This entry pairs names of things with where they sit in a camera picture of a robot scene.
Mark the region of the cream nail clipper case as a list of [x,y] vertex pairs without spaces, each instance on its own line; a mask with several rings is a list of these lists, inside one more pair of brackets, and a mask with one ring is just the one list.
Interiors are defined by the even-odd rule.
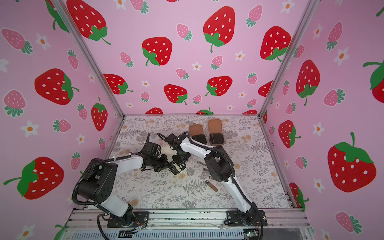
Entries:
[[173,151],[169,145],[162,146],[161,150],[162,154],[165,154],[167,156],[167,160],[170,163],[169,170],[173,175],[178,175],[186,169],[186,164],[177,164],[174,161],[173,156],[176,155],[176,152]]

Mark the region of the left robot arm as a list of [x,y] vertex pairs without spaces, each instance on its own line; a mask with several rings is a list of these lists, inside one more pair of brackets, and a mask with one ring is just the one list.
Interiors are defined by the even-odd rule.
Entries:
[[112,216],[123,227],[135,224],[133,207],[118,197],[114,191],[116,176],[132,170],[145,171],[147,167],[161,172],[171,166],[166,155],[157,144],[145,144],[139,153],[129,153],[123,157],[91,160],[87,169],[75,185],[73,202],[79,206],[95,206]]

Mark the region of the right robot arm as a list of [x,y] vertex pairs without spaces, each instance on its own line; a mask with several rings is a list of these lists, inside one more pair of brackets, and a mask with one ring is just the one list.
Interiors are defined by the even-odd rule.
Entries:
[[240,219],[246,226],[263,226],[263,216],[254,202],[251,202],[244,193],[234,169],[234,163],[222,146],[207,146],[194,141],[189,132],[184,132],[179,136],[174,134],[168,137],[158,136],[169,144],[175,151],[173,159],[184,163],[191,155],[205,161],[206,167],[211,177],[222,183],[235,202]]

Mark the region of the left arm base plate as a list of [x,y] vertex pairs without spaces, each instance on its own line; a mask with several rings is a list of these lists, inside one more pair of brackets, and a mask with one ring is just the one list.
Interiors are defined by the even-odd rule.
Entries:
[[112,215],[108,220],[107,228],[136,228],[145,227],[149,220],[150,212],[130,212],[126,216]]

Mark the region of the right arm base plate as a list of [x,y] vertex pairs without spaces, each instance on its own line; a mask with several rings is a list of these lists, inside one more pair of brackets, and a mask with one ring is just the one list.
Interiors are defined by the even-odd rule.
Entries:
[[224,225],[229,227],[266,227],[267,217],[264,211],[243,213],[239,210],[227,211]]

